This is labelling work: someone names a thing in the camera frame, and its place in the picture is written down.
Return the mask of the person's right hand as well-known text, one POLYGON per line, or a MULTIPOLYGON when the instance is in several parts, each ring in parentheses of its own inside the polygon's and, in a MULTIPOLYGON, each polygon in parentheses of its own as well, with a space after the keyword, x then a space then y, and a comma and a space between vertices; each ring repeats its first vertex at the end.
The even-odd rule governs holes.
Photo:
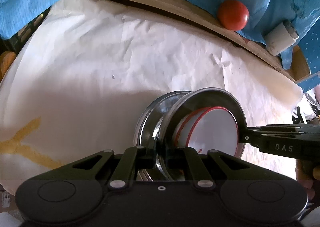
POLYGON ((311 202, 319 202, 319 167, 312 169, 312 175, 304 171, 301 160, 296 159, 296 179, 304 186, 311 202))

